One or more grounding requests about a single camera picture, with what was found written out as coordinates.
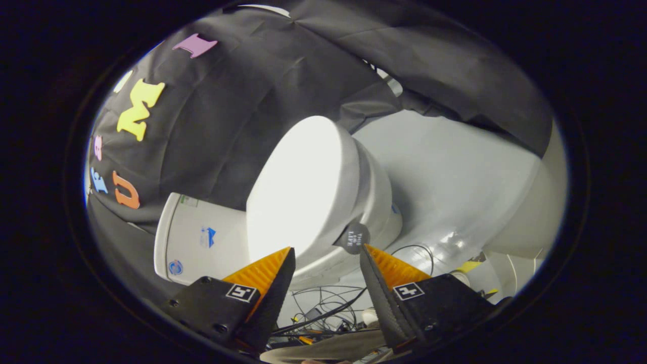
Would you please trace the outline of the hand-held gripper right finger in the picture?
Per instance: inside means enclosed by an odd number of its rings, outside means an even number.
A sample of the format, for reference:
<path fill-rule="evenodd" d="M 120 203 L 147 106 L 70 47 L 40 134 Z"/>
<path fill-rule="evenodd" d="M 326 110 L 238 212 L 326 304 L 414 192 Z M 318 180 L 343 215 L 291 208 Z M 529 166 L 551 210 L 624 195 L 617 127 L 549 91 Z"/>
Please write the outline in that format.
<path fill-rule="evenodd" d="M 386 345 L 395 354 L 442 348 L 498 311 L 451 274 L 431 277 L 370 245 L 359 256 Z"/>

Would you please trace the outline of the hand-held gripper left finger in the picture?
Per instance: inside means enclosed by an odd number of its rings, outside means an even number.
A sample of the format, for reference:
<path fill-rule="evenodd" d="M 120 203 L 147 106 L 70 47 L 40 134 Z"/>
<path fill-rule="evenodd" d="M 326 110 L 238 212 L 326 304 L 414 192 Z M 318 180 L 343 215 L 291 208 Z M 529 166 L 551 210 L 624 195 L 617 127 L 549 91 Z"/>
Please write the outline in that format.
<path fill-rule="evenodd" d="M 162 311 L 217 345 L 261 354 L 272 336 L 295 269 L 294 248 L 285 247 L 224 279 L 199 277 L 166 300 Z"/>

